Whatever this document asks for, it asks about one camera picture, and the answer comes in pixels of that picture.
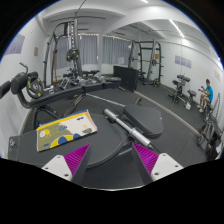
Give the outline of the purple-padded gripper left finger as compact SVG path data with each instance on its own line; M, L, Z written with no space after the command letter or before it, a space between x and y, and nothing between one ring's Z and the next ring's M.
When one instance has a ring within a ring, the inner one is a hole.
M66 156L56 155L42 169L80 185L91 155L91 145L84 145Z

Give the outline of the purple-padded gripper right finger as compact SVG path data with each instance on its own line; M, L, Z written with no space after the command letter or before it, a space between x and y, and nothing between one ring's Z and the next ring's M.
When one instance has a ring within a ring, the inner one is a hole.
M137 143L132 144L132 154L144 184L149 184L183 169L183 166L167 153L157 154Z

